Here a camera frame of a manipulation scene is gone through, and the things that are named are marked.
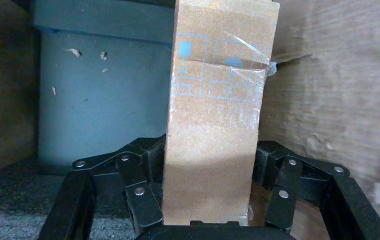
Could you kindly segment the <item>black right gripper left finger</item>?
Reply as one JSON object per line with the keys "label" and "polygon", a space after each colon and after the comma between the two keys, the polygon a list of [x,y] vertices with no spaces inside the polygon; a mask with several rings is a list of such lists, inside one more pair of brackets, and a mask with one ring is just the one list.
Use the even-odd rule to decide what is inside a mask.
{"label": "black right gripper left finger", "polygon": [[39,232],[41,240],[90,238],[98,201],[121,200],[137,235],[160,226],[151,184],[162,174],[166,137],[139,137],[121,149],[74,161]]}

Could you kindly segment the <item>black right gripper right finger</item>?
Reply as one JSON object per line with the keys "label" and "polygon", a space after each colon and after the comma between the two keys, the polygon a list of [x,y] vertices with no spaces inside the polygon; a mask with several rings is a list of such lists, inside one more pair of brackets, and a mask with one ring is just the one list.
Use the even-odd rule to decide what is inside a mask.
{"label": "black right gripper right finger", "polygon": [[297,200],[318,207],[332,240],[380,240],[380,217],[336,163],[303,157],[270,140],[257,143],[253,179],[271,191],[265,238],[289,240]]}

